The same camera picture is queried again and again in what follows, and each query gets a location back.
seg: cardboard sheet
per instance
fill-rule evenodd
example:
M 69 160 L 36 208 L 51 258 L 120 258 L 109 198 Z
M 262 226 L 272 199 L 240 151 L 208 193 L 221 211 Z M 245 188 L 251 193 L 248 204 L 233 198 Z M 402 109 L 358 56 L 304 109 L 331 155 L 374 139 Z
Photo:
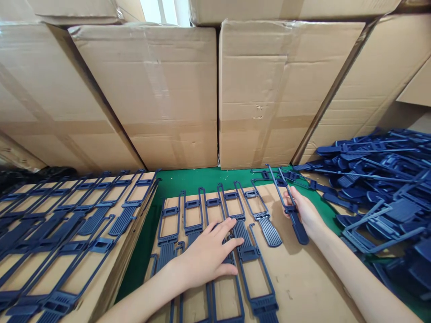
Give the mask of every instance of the cardboard sheet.
M 277 229 L 283 244 L 276 248 L 268 247 L 261 232 L 261 228 L 251 216 L 249 209 L 240 193 L 246 212 L 247 230 L 250 223 L 255 223 L 253 232 L 263 255 L 272 284 L 276 291 L 279 311 L 277 317 L 280 322 L 364 322 L 359 310 L 344 291 L 343 285 L 326 262 L 323 255 L 313 242 L 307 246 L 298 244 L 290 220 L 283 215 L 283 209 L 276 188 L 273 184 L 259 186 L 258 190 L 264 199 L 271 214 L 271 222 Z M 208 193 L 207 199 L 218 197 L 217 193 Z M 187 196 L 187 201 L 197 199 L 198 196 Z M 257 198 L 249 200 L 254 212 L 261 210 Z M 166 201 L 165 207 L 178 206 L 178 198 Z M 241 212 L 237 200 L 228 201 L 231 214 Z M 180 234 L 179 241 L 187 246 L 187 237 L 183 229 L 183 207 L 180 208 Z M 198 224 L 197 209 L 194 213 L 187 211 L 187 225 Z M 223 216 L 218 206 L 208 209 L 209 221 L 222 221 Z M 172 234 L 176 230 L 176 219 L 163 221 L 162 236 Z M 158 253 L 157 238 L 154 241 L 153 253 Z M 145 281 L 150 277 L 153 262 L 150 261 Z M 268 293 L 265 276 L 258 260 L 246 263 L 244 267 L 251 297 L 262 296 Z M 245 322 L 258 322 L 250 310 L 245 295 L 243 280 L 241 281 L 241 294 L 245 309 Z M 216 307 L 217 320 L 228 319 L 239 314 L 237 290 L 233 277 L 224 277 L 216 281 Z M 184 322 L 193 323 L 208 317 L 206 306 L 206 292 L 204 287 L 195 288 L 185 293 Z M 175 306 L 175 319 L 178 322 L 178 297 Z M 164 306 L 154 314 L 149 322 L 167 322 L 170 314 L 170 304 Z
M 145 173 L 142 176 L 142 179 L 152 179 L 154 173 Z M 123 176 L 121 179 L 131 179 L 133 175 Z M 106 178 L 103 182 L 112 182 L 115 177 Z M 106 216 L 110 214 L 114 214 L 114 220 L 106 227 L 103 231 L 101 237 L 112 238 L 108 235 L 108 231 L 114 225 L 115 220 L 118 216 L 120 216 L 123 208 L 122 204 L 124 203 L 127 195 L 132 190 L 134 183 L 137 181 L 138 176 L 134 178 L 132 183 L 127 187 L 124 191 L 120 200 L 116 203 L 114 207 L 109 209 Z M 96 179 L 89 179 L 87 182 L 94 182 Z M 62 188 L 72 187 L 75 181 L 66 182 L 63 184 Z M 23 191 L 30 189 L 33 185 L 26 185 L 22 188 Z M 123 191 L 124 187 L 116 187 L 110 191 L 110 193 L 105 197 L 105 200 L 115 200 Z M 146 194 L 149 187 L 140 186 L 137 187 L 134 191 L 131 199 L 140 199 Z M 76 191 L 72 194 L 66 204 L 72 204 L 79 200 L 79 198 L 85 193 L 85 191 Z M 93 191 L 82 203 L 82 205 L 91 205 L 100 197 L 102 191 Z M 79 299 L 76 308 L 68 314 L 66 317 L 62 319 L 63 322 L 94 322 L 97 320 L 110 306 L 113 304 L 113 299 L 118 292 L 119 284 L 123 279 L 123 275 L 125 272 L 125 268 L 128 265 L 130 260 L 130 256 L 132 254 L 133 248 L 136 244 L 137 238 L 140 234 L 142 225 L 145 220 L 145 216 L 148 212 L 149 207 L 144 210 L 144 206 L 146 202 L 150 199 L 150 194 L 148 194 L 145 202 L 142 203 L 140 208 L 137 208 L 134 216 L 137 216 L 136 220 L 133 220 L 129 225 L 126 232 L 122 234 L 117 244 L 114 246 L 114 249 L 109 254 L 108 258 L 105 260 L 103 266 L 100 268 L 96 276 L 91 281 L 89 287 L 83 296 Z M 52 205 L 54 201 L 46 200 L 42 207 L 48 208 Z M 26 205 L 32 203 L 32 200 L 24 201 L 22 204 L 22 208 L 25 208 Z M 88 219 L 96 210 L 91 211 L 87 214 L 86 218 Z M 103 230 L 103 228 L 107 225 L 108 221 L 104 221 L 104 223 L 99 228 L 99 232 Z M 75 236 L 72 241 L 79 240 L 87 240 L 89 236 Z M 37 268 L 38 265 L 42 263 L 42 261 L 47 257 L 48 253 L 38 253 L 30 258 L 28 258 L 25 263 L 19 268 L 18 271 L 7 281 L 5 285 L 3 285 L 0 290 L 16 290 L 19 289 L 24 282 L 31 276 L 34 272 L 34 269 Z M 65 282 L 62 287 L 62 291 L 71 292 L 71 293 L 79 293 L 81 288 L 89 279 L 90 275 L 96 269 L 100 261 L 102 260 L 104 254 L 101 253 L 88 253 L 85 258 L 81 261 L 80 265 L 75 269 L 70 278 Z M 4 259 L 0 263 L 0 275 L 3 275 L 19 258 L 21 255 L 10 255 L 8 258 Z M 29 295 L 43 295 L 49 293 L 54 285 L 57 283 L 64 270 L 69 266 L 69 264 L 73 261 L 76 256 L 61 256 L 59 257 L 47 270 L 44 276 L 38 281 L 38 283 L 34 286 L 34 288 L 30 291 Z M 42 315 L 38 314 L 34 316 L 29 322 L 37 322 L 37 319 Z M 7 322 L 9 317 L 5 316 L 3 313 L 0 317 L 0 322 Z
M 430 39 L 431 14 L 380 19 L 292 163 L 317 159 L 317 147 L 371 133 L 429 58 Z
M 425 62 L 396 100 L 431 107 L 430 84 L 431 58 Z
M 288 165 L 355 47 L 361 22 L 224 21 L 222 169 Z
M 400 0 L 190 0 L 195 25 L 232 20 L 336 20 L 375 17 L 395 10 Z
M 67 31 L 43 23 L 0 29 L 0 131 L 49 166 L 143 168 Z
M 53 25 L 145 21 L 140 0 L 27 0 L 27 2 L 38 19 Z
M 148 169 L 217 165 L 215 29 L 132 23 L 69 32 Z

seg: human hand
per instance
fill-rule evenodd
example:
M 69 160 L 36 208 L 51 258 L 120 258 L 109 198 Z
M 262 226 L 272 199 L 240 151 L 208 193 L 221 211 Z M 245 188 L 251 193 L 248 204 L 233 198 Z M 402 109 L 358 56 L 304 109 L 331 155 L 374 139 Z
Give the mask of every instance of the human hand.
M 289 186 L 290 193 L 296 203 L 299 211 L 299 219 L 304 225 L 305 231 L 310 235 L 313 230 L 321 230 L 326 227 L 325 222 L 320 216 L 314 204 L 304 195 L 298 192 L 295 186 Z M 284 192 L 284 203 L 286 205 L 293 205 L 289 193 Z
M 222 244 L 236 223 L 232 218 L 227 218 L 217 227 L 217 222 L 211 222 L 182 255 L 174 258 L 176 268 L 185 277 L 186 289 L 204 285 L 220 276 L 238 275 L 234 265 L 222 263 L 235 247 L 244 243 L 243 238 L 232 238 Z

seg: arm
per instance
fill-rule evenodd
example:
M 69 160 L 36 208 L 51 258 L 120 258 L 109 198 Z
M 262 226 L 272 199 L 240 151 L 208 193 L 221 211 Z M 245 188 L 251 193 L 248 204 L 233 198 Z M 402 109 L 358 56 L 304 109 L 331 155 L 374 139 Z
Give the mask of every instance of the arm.
M 210 223 L 182 255 L 172 259 L 153 278 L 117 303 L 97 323 L 146 322 L 158 309 L 187 289 L 223 275 L 237 275 L 238 269 L 234 265 L 222 264 L 227 255 L 244 242 L 240 238 L 222 244 L 236 222 L 227 218 L 217 227 L 217 223 Z
M 295 187 L 291 187 L 290 191 L 308 236 L 341 279 L 367 322 L 422 322 L 326 226 L 308 198 L 302 196 Z M 287 192 L 285 198 L 291 204 Z

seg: cardboard box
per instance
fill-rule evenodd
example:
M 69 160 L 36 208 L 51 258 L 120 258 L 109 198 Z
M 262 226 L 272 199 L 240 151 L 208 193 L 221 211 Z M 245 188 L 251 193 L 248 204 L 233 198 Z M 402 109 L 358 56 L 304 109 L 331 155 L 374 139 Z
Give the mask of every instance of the cardboard box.
M 0 22 L 36 22 L 39 20 L 27 0 L 0 0 Z
M 44 162 L 1 133 L 0 158 L 11 166 L 23 168 L 33 173 L 46 167 Z
M 401 0 L 189 0 L 193 24 L 231 20 L 325 20 L 375 17 L 394 11 Z
M 364 23 L 224 21 L 220 34 L 222 169 L 287 165 Z
M 43 23 L 0 28 L 0 131 L 49 166 L 143 167 L 67 31 Z
M 149 170 L 217 165 L 214 28 L 69 29 Z
M 371 133 L 430 56 L 430 27 L 431 14 L 380 19 L 292 163 L 318 159 L 317 147 Z
M 53 25 L 70 26 L 78 24 L 112 24 L 123 21 L 145 21 L 140 0 L 27 1 L 38 19 Z
M 426 61 L 396 100 L 431 107 L 430 84 L 431 58 Z

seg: green surface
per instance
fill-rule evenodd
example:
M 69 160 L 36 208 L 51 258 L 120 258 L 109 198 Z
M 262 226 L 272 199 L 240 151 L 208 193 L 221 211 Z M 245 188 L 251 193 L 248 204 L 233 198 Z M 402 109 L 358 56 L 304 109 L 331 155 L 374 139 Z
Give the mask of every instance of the green surface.
M 154 196 L 153 203 L 145 219 L 141 235 L 136 243 L 132 258 L 121 284 L 116 302 L 133 292 L 144 282 L 145 272 L 150 260 L 154 238 L 162 209 L 163 198 L 177 197 L 181 190 L 186 190 L 187 195 L 194 195 L 198 192 L 198 187 L 203 186 L 207 193 L 216 192 L 216 186 L 222 182 L 224 189 L 234 189 L 233 182 L 239 181 L 243 187 L 251 186 L 250 180 L 261 178 L 260 174 L 252 174 L 250 170 L 221 170 L 219 167 L 189 169 L 189 170 L 168 170 L 162 171 L 158 175 L 163 180 Z M 256 182 L 256 185 L 265 185 L 270 182 Z M 323 201 L 317 192 L 296 186 L 298 191 L 308 197 L 316 206 L 327 226 L 337 235 L 341 233 L 340 228 L 335 224 L 336 212 Z M 424 322 L 431 322 L 431 309 L 429 304 L 420 302 L 415 298 L 403 293 L 403 300 L 406 304 L 421 317 Z

